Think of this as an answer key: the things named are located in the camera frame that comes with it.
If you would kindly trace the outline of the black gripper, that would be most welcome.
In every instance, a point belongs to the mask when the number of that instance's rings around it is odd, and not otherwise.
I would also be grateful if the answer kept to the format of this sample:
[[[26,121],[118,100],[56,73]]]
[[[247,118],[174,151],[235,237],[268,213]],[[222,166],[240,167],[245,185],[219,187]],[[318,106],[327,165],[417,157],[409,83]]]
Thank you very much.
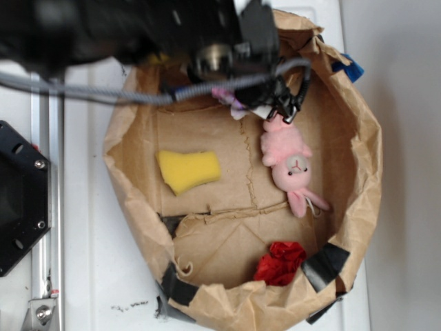
[[[213,92],[228,91],[240,108],[267,107],[268,118],[280,114],[291,123],[303,103],[282,75],[303,60],[282,60],[272,9],[248,1],[162,1],[163,51],[183,58],[189,78]]]

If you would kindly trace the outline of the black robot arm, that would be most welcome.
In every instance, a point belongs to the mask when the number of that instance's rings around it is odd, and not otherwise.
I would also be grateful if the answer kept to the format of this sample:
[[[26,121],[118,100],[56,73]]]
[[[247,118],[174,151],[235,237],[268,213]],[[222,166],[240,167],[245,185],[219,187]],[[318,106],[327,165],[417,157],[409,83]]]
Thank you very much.
[[[272,9],[249,1],[2,1],[1,58],[35,72],[1,84],[18,90],[102,95],[162,106],[205,94],[253,110],[267,106],[291,123],[311,80],[308,60],[282,60]],[[150,95],[67,86],[55,78],[71,66],[107,58],[161,65],[182,61],[192,84]]]

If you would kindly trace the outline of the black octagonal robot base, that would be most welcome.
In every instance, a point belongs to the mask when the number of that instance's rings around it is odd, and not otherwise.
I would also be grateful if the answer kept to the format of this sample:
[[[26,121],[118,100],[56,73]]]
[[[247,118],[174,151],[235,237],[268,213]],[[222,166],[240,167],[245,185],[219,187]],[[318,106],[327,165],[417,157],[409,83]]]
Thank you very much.
[[[1,276],[49,230],[50,162],[1,121]]]

